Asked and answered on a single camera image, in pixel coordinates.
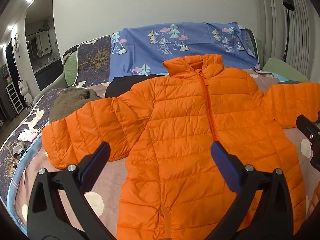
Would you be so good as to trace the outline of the green pillow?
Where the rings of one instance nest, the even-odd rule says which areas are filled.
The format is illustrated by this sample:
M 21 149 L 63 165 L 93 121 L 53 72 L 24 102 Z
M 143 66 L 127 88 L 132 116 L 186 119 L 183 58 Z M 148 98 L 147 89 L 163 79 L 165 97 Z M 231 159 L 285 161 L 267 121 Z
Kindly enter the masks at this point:
M 277 76 L 279 81 L 292 80 L 299 82 L 309 82 L 309 80 L 295 68 L 291 67 L 286 62 L 276 58 L 269 58 L 263 66 L 263 71 L 273 73 Z

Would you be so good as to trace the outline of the dark floral pillow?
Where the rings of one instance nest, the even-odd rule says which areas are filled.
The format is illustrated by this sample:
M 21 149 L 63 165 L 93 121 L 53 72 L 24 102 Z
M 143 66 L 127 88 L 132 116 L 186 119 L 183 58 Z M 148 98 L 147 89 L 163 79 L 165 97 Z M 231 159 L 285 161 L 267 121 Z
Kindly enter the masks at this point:
M 107 83 L 110 77 L 111 37 L 83 42 L 68 49 L 63 57 L 63 74 L 69 87 Z

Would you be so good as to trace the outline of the white small rack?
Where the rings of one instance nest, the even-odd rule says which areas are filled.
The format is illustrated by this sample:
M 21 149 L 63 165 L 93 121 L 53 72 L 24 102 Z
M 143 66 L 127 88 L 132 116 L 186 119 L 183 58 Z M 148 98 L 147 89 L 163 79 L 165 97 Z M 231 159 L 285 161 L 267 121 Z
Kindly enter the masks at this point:
M 11 103 L 11 106 L 13 107 L 15 113 L 17 115 L 19 115 L 24 107 L 23 107 L 23 104 L 20 100 L 20 97 L 18 96 L 17 92 L 16 92 L 16 89 L 13 85 L 13 83 L 10 83 L 9 85 L 7 85 L 7 87 L 5 88 L 5 91 L 9 97 L 9 101 Z

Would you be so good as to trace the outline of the black folded garment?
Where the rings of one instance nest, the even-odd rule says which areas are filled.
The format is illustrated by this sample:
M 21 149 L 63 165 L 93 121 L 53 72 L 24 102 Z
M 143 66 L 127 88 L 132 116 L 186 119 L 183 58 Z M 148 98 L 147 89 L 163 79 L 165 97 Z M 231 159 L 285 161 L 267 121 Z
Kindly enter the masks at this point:
M 108 85 L 105 98 L 118 97 L 126 92 L 128 92 L 134 84 L 143 82 L 145 80 L 160 77 L 160 75 L 150 74 L 150 75 L 132 75 L 124 77 L 115 77 L 114 80 Z

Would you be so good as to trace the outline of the orange puffer jacket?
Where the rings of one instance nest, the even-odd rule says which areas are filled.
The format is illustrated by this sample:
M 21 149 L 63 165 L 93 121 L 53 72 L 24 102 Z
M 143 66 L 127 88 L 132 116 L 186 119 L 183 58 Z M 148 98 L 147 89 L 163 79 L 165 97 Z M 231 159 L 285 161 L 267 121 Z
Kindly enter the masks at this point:
M 204 239 L 235 199 L 210 148 L 220 142 L 244 164 L 282 169 L 293 228 L 305 220 L 306 196 L 295 145 L 285 129 L 304 115 L 316 121 L 319 84 L 273 85 L 262 92 L 247 72 L 220 55 L 164 62 L 169 75 L 116 97 L 91 101 L 43 129 L 55 168 L 77 164 L 102 142 L 111 161 L 125 159 L 117 239 Z

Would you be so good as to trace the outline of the grey pleated curtain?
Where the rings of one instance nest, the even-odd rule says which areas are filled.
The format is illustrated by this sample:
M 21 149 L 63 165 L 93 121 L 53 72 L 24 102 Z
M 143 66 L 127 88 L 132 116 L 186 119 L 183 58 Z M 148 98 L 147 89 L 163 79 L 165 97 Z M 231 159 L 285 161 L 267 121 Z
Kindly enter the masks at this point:
M 256 1 L 256 37 L 263 46 L 263 66 L 269 58 L 283 58 L 286 45 L 286 9 L 283 0 Z M 310 79 L 316 55 L 315 10 L 310 0 L 293 1 L 295 11 L 290 12 L 290 39 L 286 62 Z

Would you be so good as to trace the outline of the olive fleece garment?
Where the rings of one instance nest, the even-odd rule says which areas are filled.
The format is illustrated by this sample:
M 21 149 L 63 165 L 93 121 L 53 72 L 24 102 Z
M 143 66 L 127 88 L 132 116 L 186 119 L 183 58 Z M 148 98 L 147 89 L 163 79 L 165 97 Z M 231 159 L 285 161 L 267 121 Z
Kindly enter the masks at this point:
M 67 88 L 53 101 L 49 112 L 49 123 L 61 120 L 90 101 L 101 99 L 92 89 Z

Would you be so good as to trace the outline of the black floor lamp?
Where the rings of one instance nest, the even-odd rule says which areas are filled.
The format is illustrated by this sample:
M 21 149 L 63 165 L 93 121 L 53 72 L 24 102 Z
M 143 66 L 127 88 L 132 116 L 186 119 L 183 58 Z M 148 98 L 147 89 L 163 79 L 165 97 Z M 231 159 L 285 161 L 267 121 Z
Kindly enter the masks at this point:
M 286 9 L 286 45 L 283 61 L 286 62 L 290 39 L 290 12 L 295 11 L 295 4 L 293 0 L 283 0 L 283 6 Z

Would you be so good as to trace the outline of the white lucky cat figurine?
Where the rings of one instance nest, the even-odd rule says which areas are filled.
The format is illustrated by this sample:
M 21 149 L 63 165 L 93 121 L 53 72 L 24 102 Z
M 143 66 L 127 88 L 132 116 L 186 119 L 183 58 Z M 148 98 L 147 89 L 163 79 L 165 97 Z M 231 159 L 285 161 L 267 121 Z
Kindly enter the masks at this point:
M 26 105 L 28 105 L 29 107 L 33 107 L 33 98 L 29 93 L 27 83 L 23 79 L 21 79 L 20 81 L 18 81 L 18 86 L 20 89 L 20 94 L 21 96 L 23 96 Z

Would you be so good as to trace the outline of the blue tree-print sheet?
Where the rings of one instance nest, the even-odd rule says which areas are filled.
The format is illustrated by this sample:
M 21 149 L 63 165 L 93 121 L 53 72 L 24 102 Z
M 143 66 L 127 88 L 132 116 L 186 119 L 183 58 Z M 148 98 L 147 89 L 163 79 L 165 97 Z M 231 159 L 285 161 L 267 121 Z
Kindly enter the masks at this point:
M 245 28 L 232 23 L 177 22 L 125 28 L 111 35 L 110 77 L 166 75 L 163 62 L 189 55 L 219 54 L 227 67 L 259 65 Z

